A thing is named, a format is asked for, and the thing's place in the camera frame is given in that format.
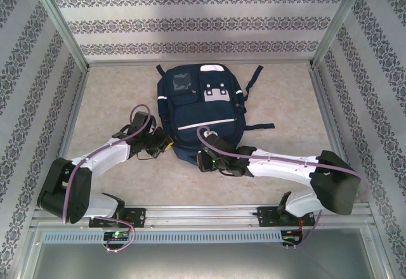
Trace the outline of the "aluminium side rail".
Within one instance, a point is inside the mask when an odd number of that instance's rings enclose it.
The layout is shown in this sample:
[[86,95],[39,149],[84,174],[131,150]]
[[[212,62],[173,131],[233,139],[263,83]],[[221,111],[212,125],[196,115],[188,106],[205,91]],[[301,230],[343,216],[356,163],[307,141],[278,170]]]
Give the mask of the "aluminium side rail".
[[358,182],[357,193],[354,196],[354,203],[358,203],[361,201],[363,191],[364,191],[363,181],[361,179],[359,179],[357,176],[347,174],[346,172],[337,170],[337,168],[339,168],[339,169],[345,168],[347,171],[353,171],[353,169],[347,164],[347,158],[346,158],[346,155],[344,152],[343,144],[341,143],[341,140],[339,137],[339,131],[338,131],[336,122],[334,120],[334,116],[333,116],[331,107],[329,105],[327,93],[325,92],[325,89],[322,85],[322,81],[320,80],[318,72],[314,71],[311,67],[308,67],[308,71],[310,74],[310,79],[311,79],[311,83],[313,85],[313,89],[315,91],[315,96],[316,96],[317,103],[318,103],[320,113],[322,116],[322,120],[323,120],[323,123],[325,126],[327,137],[328,137],[329,143],[331,145],[331,150],[332,150],[331,154],[332,153],[336,154],[336,157],[331,157],[332,158],[331,165],[334,167],[334,172],[338,173],[339,176],[345,177],[348,175],[348,177],[351,180]]
[[52,99],[46,122],[46,135],[50,138],[47,155],[43,161],[41,183],[46,183],[51,164],[55,159],[66,154],[70,132],[74,125],[74,112],[77,105],[79,89],[85,75],[78,67],[65,67],[58,82],[55,97]]

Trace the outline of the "thin aluminium rail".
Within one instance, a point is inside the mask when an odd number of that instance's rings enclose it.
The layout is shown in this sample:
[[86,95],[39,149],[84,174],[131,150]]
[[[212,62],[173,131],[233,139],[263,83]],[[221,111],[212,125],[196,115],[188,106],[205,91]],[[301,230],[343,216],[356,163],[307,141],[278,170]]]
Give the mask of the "thin aluminium rail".
[[305,63],[310,64],[311,60],[97,60],[90,62],[90,67],[116,67],[116,66],[148,66],[148,65],[188,65],[188,64],[210,64],[210,63],[220,63],[224,65],[240,65],[240,64],[294,64],[294,63]]

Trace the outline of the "small circuit board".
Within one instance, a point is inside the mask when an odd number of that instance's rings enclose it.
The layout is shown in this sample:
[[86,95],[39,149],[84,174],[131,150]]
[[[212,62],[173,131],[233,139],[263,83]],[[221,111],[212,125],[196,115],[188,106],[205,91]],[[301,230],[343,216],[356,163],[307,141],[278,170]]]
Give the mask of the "small circuit board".
[[281,231],[282,239],[286,244],[300,244],[303,239],[302,231],[283,230]]

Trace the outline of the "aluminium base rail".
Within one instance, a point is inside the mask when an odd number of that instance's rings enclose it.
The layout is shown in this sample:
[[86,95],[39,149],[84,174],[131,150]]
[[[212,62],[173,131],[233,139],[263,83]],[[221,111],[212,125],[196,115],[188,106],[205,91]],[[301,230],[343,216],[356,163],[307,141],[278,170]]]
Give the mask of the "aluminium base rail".
[[[148,206],[144,208],[144,229],[243,229],[270,228],[278,216],[277,207],[257,205]],[[369,204],[356,204],[349,216],[324,210],[319,216],[303,216],[305,227],[363,228],[376,224]]]

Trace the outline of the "navy blue backpack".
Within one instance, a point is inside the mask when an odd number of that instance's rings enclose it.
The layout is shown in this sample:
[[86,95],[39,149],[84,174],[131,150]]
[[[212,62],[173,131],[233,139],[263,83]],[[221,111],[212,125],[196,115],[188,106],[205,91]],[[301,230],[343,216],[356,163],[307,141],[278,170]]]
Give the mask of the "navy blue backpack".
[[248,125],[245,102],[257,81],[258,66],[242,89],[228,67],[219,64],[190,64],[163,70],[156,67],[161,78],[157,83],[157,105],[162,128],[173,139],[176,156],[193,165],[201,142],[200,126],[207,126],[227,143],[237,145],[244,131],[273,129],[273,123]]

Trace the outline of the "aluminium frame post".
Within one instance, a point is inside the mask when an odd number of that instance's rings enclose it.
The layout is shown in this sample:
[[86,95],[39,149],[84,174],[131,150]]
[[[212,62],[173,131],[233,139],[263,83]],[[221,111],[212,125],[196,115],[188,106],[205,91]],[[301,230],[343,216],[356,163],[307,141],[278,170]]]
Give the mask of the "aluminium frame post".
[[70,53],[75,59],[75,62],[79,65],[81,71],[88,71],[89,64],[81,51],[79,44],[77,43],[70,27],[63,17],[62,12],[60,11],[55,0],[40,0],[47,11],[53,25],[56,30],[61,35],[63,41],[67,45]]
[[329,24],[323,38],[321,39],[315,54],[313,55],[312,59],[310,60],[310,67],[316,68],[323,60],[328,48],[332,44],[336,34],[338,33],[339,29],[341,28],[342,24],[346,20],[351,7],[355,3],[356,0],[342,0],[340,5],[338,6],[337,11],[335,12],[331,23]]

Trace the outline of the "grey metal panel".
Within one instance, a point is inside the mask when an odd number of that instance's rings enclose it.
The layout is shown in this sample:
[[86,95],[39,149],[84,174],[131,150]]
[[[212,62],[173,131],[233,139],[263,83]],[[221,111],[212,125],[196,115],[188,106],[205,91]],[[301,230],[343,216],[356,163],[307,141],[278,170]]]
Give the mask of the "grey metal panel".
[[370,229],[318,230],[303,245],[136,243],[113,254],[99,243],[42,232],[18,279],[395,279]]

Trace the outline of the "circuit board with green light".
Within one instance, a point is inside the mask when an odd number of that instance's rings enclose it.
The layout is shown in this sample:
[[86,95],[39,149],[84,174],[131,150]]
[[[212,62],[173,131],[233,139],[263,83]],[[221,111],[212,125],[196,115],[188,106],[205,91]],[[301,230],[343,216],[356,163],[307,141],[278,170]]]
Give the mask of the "circuit board with green light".
[[123,231],[107,231],[104,233],[103,236],[104,241],[128,241],[129,240],[129,233]]

